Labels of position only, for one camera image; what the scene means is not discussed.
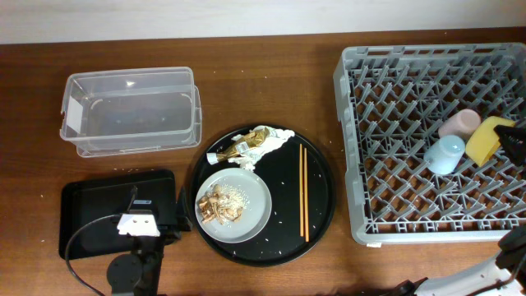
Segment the chopsticks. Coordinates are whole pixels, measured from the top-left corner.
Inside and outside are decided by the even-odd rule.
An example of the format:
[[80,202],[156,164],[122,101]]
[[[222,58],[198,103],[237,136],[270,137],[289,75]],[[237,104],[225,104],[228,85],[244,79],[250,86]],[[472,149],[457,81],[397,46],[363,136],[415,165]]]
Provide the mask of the chopsticks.
[[307,148],[299,145],[299,235],[305,234],[305,242],[309,242],[309,194],[308,194]]
[[303,145],[299,145],[299,236],[303,237]]
[[309,183],[307,182],[307,148],[303,150],[303,195],[305,196],[305,241],[309,242]]

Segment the gray dish rack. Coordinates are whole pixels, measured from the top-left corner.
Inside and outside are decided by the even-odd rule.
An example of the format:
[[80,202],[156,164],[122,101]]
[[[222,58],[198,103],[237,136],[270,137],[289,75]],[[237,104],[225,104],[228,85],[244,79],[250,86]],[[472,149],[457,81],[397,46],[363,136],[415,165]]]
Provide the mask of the gray dish rack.
[[423,153],[461,109],[526,127],[526,46],[354,47],[333,76],[353,238],[369,243],[496,241],[526,224],[524,167],[497,151],[431,173]]

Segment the wooden table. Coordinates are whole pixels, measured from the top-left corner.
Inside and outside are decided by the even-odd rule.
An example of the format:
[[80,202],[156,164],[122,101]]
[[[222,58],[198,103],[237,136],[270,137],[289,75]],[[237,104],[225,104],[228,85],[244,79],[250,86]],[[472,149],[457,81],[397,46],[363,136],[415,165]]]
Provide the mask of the wooden table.
[[[486,260],[498,251],[495,243],[368,248],[353,241],[332,81],[348,46],[486,42],[526,42],[526,29],[0,46],[0,294],[90,294],[58,256],[60,193],[67,183],[166,168],[175,173],[179,189],[213,140],[233,127],[259,122],[290,127],[323,151],[337,185],[332,225],[304,257],[271,268],[232,263],[197,231],[184,234],[165,249],[160,293],[329,294],[340,289],[360,295],[407,279],[451,275]],[[82,159],[58,135],[64,86],[72,73],[171,66],[191,67],[200,89],[203,141],[197,148]],[[105,274],[114,257],[73,266],[109,294]]]

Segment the gold wrapper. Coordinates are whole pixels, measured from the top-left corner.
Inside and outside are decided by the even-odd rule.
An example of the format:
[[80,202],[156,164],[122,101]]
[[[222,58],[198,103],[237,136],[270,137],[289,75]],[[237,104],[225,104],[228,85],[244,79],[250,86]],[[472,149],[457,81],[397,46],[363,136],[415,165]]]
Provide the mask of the gold wrapper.
[[241,139],[235,141],[225,151],[221,153],[207,153],[206,158],[210,164],[217,164],[220,161],[237,157],[245,151],[260,146],[269,134],[270,131],[266,127],[258,131],[249,132],[245,136],[242,136]]

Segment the round black tray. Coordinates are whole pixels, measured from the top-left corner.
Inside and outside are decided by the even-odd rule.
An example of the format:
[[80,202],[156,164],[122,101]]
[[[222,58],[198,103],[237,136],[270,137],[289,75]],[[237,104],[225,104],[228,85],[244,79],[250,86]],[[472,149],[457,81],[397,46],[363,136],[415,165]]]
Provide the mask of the round black tray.
[[[233,136],[245,135],[256,127],[244,127],[221,137],[206,152],[217,152],[233,144]],[[299,145],[307,148],[310,242],[300,237],[299,219]],[[335,212],[335,186],[332,173],[321,152],[306,138],[296,134],[278,150],[256,164],[256,173],[270,190],[272,212],[266,226],[243,243],[221,243],[211,238],[197,223],[194,206],[201,184],[213,173],[237,168],[227,161],[210,165],[205,154],[199,158],[187,196],[189,215],[205,241],[223,257],[249,266],[275,266],[292,261],[308,252],[329,227]]]

